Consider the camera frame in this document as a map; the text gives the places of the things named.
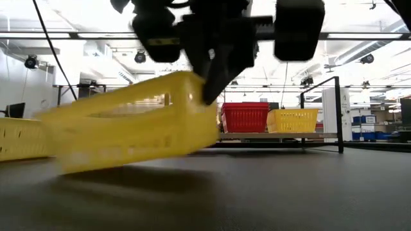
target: floor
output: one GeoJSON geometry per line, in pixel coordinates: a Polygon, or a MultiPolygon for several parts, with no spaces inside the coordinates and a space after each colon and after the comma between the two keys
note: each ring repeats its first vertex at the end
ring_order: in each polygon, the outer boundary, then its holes
{"type": "Polygon", "coordinates": [[[220,150],[70,176],[0,164],[0,230],[409,230],[411,154],[220,150]]]}

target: wooden shelf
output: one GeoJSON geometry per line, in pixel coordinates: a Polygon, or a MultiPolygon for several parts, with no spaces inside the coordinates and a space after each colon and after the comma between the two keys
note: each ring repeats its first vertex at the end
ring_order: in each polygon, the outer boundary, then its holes
{"type": "Polygon", "coordinates": [[[336,138],[336,133],[221,133],[220,139],[327,139],[336,138]]]}

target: red basket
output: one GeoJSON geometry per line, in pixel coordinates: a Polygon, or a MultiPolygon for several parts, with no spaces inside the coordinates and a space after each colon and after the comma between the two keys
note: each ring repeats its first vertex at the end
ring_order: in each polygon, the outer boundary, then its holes
{"type": "Polygon", "coordinates": [[[265,132],[268,103],[224,103],[224,132],[265,132]]]}

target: yellow plastic basket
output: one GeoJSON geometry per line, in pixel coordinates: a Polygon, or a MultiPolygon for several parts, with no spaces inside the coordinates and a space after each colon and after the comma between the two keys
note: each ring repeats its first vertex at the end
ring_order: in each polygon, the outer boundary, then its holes
{"type": "Polygon", "coordinates": [[[48,141],[40,121],[0,118],[0,161],[47,157],[48,141]]]}
{"type": "Polygon", "coordinates": [[[202,103],[203,79],[177,72],[81,99],[38,116],[58,145],[66,173],[186,155],[218,139],[216,103],[202,103]],[[117,110],[169,94],[171,105],[154,110],[117,110]]]}
{"type": "Polygon", "coordinates": [[[317,124],[318,109],[278,109],[268,113],[268,132],[312,133],[317,124]]]}

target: white wall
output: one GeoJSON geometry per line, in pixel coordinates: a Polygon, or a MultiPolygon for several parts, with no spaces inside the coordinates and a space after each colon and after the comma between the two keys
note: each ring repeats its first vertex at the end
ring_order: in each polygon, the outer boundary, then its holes
{"type": "Polygon", "coordinates": [[[0,49],[0,110],[9,104],[25,102],[24,118],[32,118],[33,113],[54,107],[57,94],[52,88],[53,69],[48,72],[27,70],[22,61],[6,56],[0,49]]]}

